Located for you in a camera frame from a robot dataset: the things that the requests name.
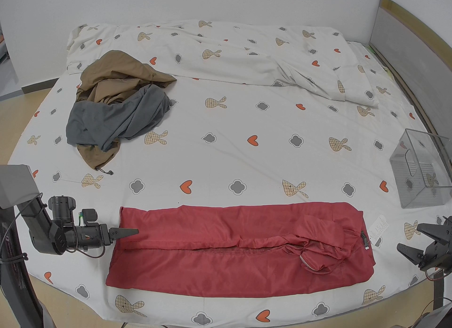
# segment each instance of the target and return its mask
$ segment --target brown fabric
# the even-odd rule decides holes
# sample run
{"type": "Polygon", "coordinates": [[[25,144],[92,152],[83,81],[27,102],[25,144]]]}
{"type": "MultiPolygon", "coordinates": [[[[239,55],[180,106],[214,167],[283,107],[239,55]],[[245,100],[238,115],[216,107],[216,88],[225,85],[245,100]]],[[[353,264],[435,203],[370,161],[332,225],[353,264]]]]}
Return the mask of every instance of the brown fabric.
{"type": "MultiPolygon", "coordinates": [[[[76,103],[93,101],[105,104],[121,103],[143,86],[153,83],[161,88],[176,81],[173,76],[154,70],[122,51],[108,51],[82,72],[76,103]]],[[[93,169],[101,168],[119,151],[121,143],[104,152],[96,145],[77,145],[83,160],[93,169]]]]}

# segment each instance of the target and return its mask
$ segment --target wooden floor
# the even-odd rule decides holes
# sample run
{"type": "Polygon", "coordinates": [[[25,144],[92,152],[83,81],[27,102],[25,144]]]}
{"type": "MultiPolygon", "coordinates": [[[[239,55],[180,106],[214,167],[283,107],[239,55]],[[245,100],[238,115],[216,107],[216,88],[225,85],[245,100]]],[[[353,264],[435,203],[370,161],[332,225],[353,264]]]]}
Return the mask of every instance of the wooden floor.
{"type": "MultiPolygon", "coordinates": [[[[0,101],[0,164],[7,164],[21,133],[47,96],[43,90],[0,101]]],[[[47,307],[58,328],[120,328],[121,323],[102,320],[79,300],[31,277],[37,297],[47,307]]],[[[303,324],[302,328],[390,328],[409,327],[433,299],[433,283],[423,281],[410,289],[351,313],[303,324]]],[[[426,311],[432,310],[432,304],[426,311]]],[[[19,328],[0,294],[0,328],[19,328]]]]}

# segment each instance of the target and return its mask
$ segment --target folded red garment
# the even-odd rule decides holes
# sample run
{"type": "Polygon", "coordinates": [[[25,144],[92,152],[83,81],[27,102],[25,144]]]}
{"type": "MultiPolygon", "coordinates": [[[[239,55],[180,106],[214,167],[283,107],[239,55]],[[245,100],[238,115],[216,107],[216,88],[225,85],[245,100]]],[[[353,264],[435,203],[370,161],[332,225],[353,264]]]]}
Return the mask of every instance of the folded red garment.
{"type": "Polygon", "coordinates": [[[121,208],[107,286],[263,298],[351,286],[373,274],[363,212],[346,202],[121,208]]]}

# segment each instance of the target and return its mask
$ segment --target black pole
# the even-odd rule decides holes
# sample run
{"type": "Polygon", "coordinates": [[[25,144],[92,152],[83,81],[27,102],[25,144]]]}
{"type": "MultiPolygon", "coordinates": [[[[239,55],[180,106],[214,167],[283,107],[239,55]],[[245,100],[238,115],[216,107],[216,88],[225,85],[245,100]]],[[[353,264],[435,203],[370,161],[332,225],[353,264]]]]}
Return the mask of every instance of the black pole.
{"type": "MultiPolygon", "coordinates": [[[[14,208],[0,208],[0,241],[12,223],[1,253],[2,259],[22,254],[14,221],[14,208]]],[[[42,306],[37,300],[24,261],[0,264],[0,287],[21,328],[43,328],[42,306]]]]}

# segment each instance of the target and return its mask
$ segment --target headboard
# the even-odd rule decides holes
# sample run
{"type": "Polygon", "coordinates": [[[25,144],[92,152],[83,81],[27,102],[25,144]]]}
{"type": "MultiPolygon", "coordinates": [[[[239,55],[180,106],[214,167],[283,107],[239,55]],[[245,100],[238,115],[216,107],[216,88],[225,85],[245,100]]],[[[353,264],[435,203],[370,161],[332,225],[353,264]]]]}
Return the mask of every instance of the headboard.
{"type": "Polygon", "coordinates": [[[452,139],[452,48],[392,0],[380,0],[370,46],[429,132],[452,139]]]}

